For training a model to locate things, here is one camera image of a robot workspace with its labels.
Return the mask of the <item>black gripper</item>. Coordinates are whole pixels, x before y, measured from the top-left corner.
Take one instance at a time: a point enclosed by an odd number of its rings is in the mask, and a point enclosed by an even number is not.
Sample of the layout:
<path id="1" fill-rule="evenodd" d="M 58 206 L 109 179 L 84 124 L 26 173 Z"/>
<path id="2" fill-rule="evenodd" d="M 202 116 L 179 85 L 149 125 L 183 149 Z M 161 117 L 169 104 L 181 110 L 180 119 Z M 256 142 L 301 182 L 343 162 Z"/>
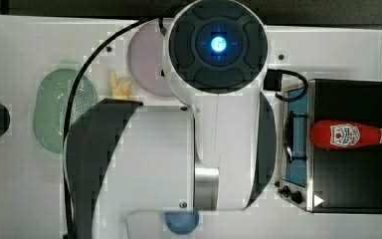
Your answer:
<path id="1" fill-rule="evenodd" d="M 265 91 L 279 92 L 282 89 L 282 79 L 283 73 L 281 70 L 267 70 L 263 89 Z"/>

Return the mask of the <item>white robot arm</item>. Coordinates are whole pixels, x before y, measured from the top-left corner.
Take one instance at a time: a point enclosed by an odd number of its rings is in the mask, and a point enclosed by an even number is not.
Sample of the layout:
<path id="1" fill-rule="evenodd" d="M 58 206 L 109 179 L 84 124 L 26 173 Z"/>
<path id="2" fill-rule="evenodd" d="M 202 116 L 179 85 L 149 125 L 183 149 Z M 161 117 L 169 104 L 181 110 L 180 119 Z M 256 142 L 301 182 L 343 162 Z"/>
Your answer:
<path id="1" fill-rule="evenodd" d="M 66 134 L 65 239 L 129 239 L 138 212 L 189 234 L 204 211 L 249 207 L 276 161 L 269 54 L 264 24 L 236 0 L 182 9 L 162 60 L 178 105 L 104 99 Z"/>

